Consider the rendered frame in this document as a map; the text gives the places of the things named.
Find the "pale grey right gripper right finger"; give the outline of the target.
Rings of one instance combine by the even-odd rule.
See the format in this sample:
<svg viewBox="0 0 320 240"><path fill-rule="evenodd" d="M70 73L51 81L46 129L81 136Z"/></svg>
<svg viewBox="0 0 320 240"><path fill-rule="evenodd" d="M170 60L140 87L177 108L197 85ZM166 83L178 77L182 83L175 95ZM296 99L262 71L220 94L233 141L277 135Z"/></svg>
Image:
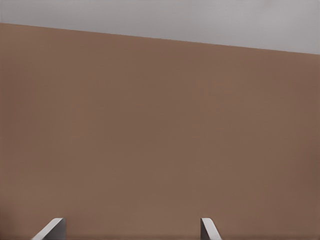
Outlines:
<svg viewBox="0 0 320 240"><path fill-rule="evenodd" d="M201 240L222 240L213 220L211 218L200 219Z"/></svg>

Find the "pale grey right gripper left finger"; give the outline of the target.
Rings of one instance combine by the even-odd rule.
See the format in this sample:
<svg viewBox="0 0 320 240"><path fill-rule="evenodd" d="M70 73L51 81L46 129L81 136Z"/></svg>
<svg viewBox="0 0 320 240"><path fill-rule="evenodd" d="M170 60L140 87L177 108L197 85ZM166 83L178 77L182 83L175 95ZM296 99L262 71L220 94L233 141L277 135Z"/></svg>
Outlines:
<svg viewBox="0 0 320 240"><path fill-rule="evenodd" d="M66 240L66 219L52 219L31 240Z"/></svg>

